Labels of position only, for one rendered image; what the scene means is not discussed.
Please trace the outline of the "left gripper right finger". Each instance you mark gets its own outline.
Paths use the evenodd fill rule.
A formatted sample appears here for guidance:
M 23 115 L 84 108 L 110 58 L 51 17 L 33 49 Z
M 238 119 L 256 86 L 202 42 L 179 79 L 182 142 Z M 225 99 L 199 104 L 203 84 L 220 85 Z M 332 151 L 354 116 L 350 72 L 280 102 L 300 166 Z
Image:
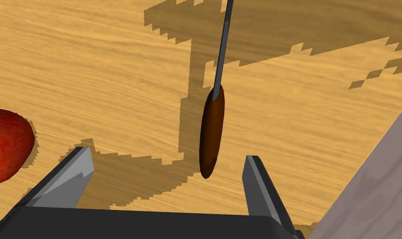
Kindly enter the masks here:
M 295 232 L 292 220 L 258 156 L 246 156 L 242 182 L 250 216 L 271 217 L 286 231 Z

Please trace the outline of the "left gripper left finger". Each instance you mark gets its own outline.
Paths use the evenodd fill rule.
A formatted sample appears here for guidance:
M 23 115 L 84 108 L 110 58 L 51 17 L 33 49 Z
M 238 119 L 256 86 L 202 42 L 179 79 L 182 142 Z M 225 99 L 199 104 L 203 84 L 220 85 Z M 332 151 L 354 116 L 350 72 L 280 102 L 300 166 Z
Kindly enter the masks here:
M 93 172 L 90 148 L 78 146 L 16 206 L 75 208 Z

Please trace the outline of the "red apple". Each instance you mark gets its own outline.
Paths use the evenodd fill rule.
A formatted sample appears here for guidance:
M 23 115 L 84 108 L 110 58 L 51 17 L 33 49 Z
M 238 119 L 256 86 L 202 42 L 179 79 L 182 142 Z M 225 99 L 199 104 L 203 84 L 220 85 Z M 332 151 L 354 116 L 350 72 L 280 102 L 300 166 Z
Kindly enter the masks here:
M 34 145 L 30 123 L 17 113 L 0 109 L 0 183 L 19 171 Z

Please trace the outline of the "brown-handled knife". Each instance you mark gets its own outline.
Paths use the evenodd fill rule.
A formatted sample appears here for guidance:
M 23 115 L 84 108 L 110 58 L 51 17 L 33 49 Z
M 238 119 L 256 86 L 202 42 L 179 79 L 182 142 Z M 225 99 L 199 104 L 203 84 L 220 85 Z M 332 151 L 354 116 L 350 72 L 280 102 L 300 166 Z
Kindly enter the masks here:
M 225 98 L 221 80 L 233 5 L 234 0 L 227 0 L 214 86 L 206 99 L 202 116 L 199 144 L 199 165 L 201 175 L 205 179 L 209 178 L 214 170 L 222 138 Z

